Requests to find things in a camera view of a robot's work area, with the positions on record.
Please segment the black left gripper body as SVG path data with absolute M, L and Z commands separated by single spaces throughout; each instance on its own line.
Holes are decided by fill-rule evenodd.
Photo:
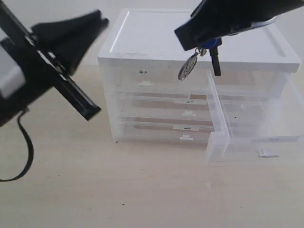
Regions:
M 73 75 L 64 75 L 65 69 L 55 55 L 40 46 L 32 29 L 26 29 L 5 2 L 0 4 L 0 28 L 5 33 L 0 47 L 14 59 L 26 78 L 25 85 L 8 99 L 0 96 L 1 125 L 26 111 L 51 88 L 56 89 L 86 120 L 100 112 L 100 107 L 73 81 Z

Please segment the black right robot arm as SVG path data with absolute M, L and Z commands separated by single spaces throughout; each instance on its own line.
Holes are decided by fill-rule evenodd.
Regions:
M 269 25 L 303 6 L 302 0 L 203 0 L 174 33 L 188 51 L 215 38 Z

